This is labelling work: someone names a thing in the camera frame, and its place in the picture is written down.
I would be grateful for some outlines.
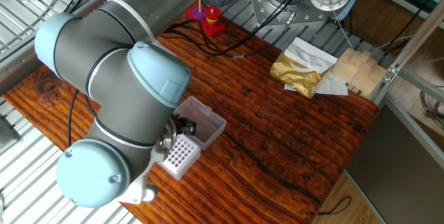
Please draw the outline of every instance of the light blue joint cap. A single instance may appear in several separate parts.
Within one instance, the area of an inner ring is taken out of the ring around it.
[[[57,184],[63,195],[81,207],[102,207],[130,185],[124,157],[104,141],[83,139],[59,158]]]
[[[128,63],[140,83],[159,102],[170,108],[180,104],[191,79],[186,64],[161,48],[137,42],[128,52]]]
[[[72,19],[81,19],[78,16],[62,13],[57,14],[47,19],[37,31],[34,40],[34,48],[37,57],[53,71],[57,77],[62,79],[56,69],[56,62],[54,60],[54,54],[56,52],[56,43],[60,31],[63,26]]]

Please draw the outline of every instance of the wooden table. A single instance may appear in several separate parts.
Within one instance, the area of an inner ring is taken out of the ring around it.
[[[225,22],[227,30],[215,42],[248,35]],[[187,34],[202,42],[198,33]],[[159,41],[191,69],[193,77],[183,100],[196,97],[227,125],[180,181],[159,166],[150,171],[149,180],[159,187],[153,203],[125,207],[144,223],[312,222],[356,153],[377,106],[353,92],[308,99],[285,91],[269,75],[281,53],[277,48],[233,59],[205,55],[184,40]],[[254,53],[267,46],[254,37],[231,54]],[[3,97],[64,150],[74,90],[42,66]],[[73,139],[84,137],[92,121],[80,96],[74,108]]]

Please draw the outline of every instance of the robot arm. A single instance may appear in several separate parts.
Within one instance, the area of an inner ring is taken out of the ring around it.
[[[38,58],[101,105],[86,138],[58,161],[58,185],[73,203],[108,204],[148,173],[154,151],[194,131],[171,118],[190,71],[155,37],[195,1],[108,0],[85,18],[55,15],[40,27]]]

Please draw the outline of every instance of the clear container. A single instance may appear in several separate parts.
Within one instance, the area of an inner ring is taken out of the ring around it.
[[[225,119],[214,113],[210,107],[204,105],[193,96],[190,96],[183,102],[174,113],[196,122],[196,134],[188,136],[188,138],[198,144],[203,150],[208,148],[225,130],[227,123]]]
[[[165,161],[160,163],[174,179],[179,180],[205,150],[223,132],[227,121],[211,111],[211,108],[189,97],[174,113],[196,122],[196,135],[179,135]]]

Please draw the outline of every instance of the plastic lid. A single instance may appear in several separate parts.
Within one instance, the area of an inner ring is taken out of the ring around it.
[[[196,122],[196,134],[188,136],[203,150],[225,130],[227,121],[214,113],[210,107],[190,96],[175,111],[180,117],[188,118]]]
[[[188,66],[158,46],[137,42],[128,52],[128,64],[139,82],[159,102],[179,106],[191,79]]]
[[[81,207],[102,207],[130,184],[130,169],[111,145],[83,139],[59,158],[56,178],[65,197]]]

